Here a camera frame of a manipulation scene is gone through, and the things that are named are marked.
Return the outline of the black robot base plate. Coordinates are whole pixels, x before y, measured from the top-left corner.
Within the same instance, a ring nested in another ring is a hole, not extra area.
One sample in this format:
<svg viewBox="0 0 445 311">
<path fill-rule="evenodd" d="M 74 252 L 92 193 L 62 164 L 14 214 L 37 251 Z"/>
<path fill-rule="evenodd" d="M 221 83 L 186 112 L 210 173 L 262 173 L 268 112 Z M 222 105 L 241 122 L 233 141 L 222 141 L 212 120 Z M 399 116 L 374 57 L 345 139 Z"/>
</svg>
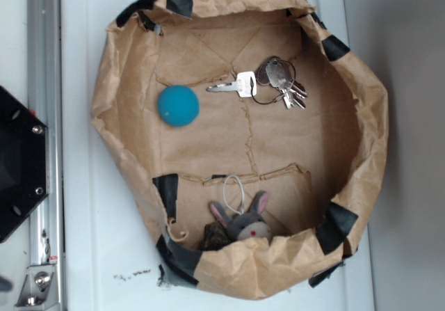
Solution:
<svg viewBox="0 0 445 311">
<path fill-rule="evenodd" d="M 46 198 L 47 126 L 1 88 L 1 242 Z"/>
</svg>

